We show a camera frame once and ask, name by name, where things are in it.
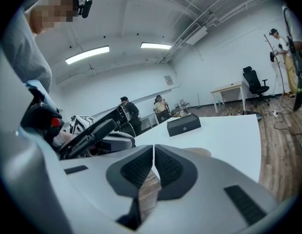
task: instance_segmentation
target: power strip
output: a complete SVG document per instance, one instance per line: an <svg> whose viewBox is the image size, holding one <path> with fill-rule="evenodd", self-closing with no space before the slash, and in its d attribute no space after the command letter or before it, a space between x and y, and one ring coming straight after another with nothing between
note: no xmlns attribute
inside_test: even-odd
<svg viewBox="0 0 302 234"><path fill-rule="evenodd" d="M272 114L275 118L277 118L279 113L277 111L272 111Z"/></svg>

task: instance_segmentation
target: wooden floor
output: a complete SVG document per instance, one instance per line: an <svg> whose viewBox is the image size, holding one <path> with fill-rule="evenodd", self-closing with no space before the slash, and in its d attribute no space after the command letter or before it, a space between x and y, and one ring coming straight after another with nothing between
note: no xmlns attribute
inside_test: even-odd
<svg viewBox="0 0 302 234"><path fill-rule="evenodd" d="M291 196L297 195L302 186L302 111L291 112L282 110L282 116L274 117L267 114L270 110L292 109L293 100L286 96L270 100L270 106L259 103L254 107L250 101L246 102L247 111L255 111L263 114L259 121L261 143L262 143L262 164L259 183L269 190L278 201L283 201ZM243 110L241 102L226 103L218 106L218 114L215 107L204 106L200 109L192 108L191 112L199 117L228 116L236 114L237 110ZM277 130L274 128L288 128L288 130ZM161 186L156 178L147 180L140 189L141 219L144 221L156 206L157 194Z"/></svg>

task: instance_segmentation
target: red button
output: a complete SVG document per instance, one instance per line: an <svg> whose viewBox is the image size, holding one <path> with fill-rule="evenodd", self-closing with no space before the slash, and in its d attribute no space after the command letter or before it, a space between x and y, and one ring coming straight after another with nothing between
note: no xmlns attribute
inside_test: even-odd
<svg viewBox="0 0 302 234"><path fill-rule="evenodd" d="M58 126L60 125L59 119L58 119L58 118L53 118L53 119L51 120L51 125L52 125L53 127L58 127Z"/></svg>

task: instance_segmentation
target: person in yellow pants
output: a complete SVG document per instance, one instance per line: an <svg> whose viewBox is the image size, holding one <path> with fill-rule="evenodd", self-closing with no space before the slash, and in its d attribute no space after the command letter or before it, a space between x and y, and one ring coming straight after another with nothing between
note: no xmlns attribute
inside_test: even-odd
<svg viewBox="0 0 302 234"><path fill-rule="evenodd" d="M286 68L287 73L287 79L288 79L288 86L292 93L290 97L295 97L295 94L297 92L297 84L296 84L296 74L295 74L295 68L294 68L294 62L291 57L288 55L283 54L284 64Z"/></svg>
<svg viewBox="0 0 302 234"><path fill-rule="evenodd" d="M296 84L296 74L294 68L294 62L292 57L290 56L290 51L288 48L288 44L286 41L280 37L278 31L276 29L271 29L269 35L279 40L279 47L282 49L281 51L277 51L276 55L283 55L283 60L287 73L288 86L291 91L291 95L289 98L294 98L297 92L297 84Z"/></svg>

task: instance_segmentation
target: person in black jacket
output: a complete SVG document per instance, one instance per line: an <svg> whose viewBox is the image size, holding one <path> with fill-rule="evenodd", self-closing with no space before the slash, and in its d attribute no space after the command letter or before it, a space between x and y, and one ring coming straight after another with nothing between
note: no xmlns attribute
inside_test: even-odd
<svg viewBox="0 0 302 234"><path fill-rule="evenodd" d="M139 119L138 108L132 102L129 102L126 96L121 98L121 106L126 108L128 113L130 113L131 120L129 121L129 123L132 125L133 130L136 133L136 136L140 135L142 133L142 130L141 130L141 121Z"/></svg>

